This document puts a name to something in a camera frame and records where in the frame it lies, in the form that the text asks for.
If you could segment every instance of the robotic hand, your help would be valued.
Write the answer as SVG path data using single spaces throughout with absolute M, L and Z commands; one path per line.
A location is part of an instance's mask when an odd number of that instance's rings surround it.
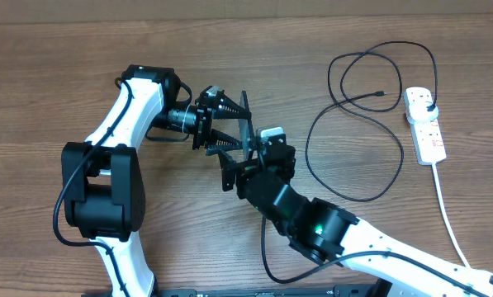
M 113 288 L 107 295 L 159 295 L 138 233 L 145 215 L 145 191 L 137 151 L 152 127 L 192 134 L 193 149 L 204 146 L 206 155 L 218 154 L 223 191 L 235 185 L 238 197 L 271 220 L 288 237 L 291 248 L 320 265 L 318 270 L 338 263 L 386 280 L 386 288 L 381 286 L 373 296 L 493 295 L 492 273 L 433 257 L 386 236 L 337 205 L 297 194 L 290 186 L 295 149 L 287 145 L 282 128 L 258 130 L 254 135 L 246 92 L 237 105 L 224 91 L 209 86 L 191 106 L 190 100 L 176 101 L 180 87 L 191 91 L 171 68 L 131 65 L 120 81 L 120 96 L 99 128 L 84 143 L 67 143 L 63 149 L 65 186 L 54 219 L 64 200 L 67 222 L 89 238 L 88 245 L 96 246 L 105 263 Z M 241 140 L 212 129 L 211 122 L 217 119 L 239 120 Z M 238 149 L 244 157 L 240 163 L 226 152 Z M 110 176 L 111 185 L 89 182 L 88 177 L 98 175 Z M 54 231 L 62 243 L 71 245 L 56 222 Z

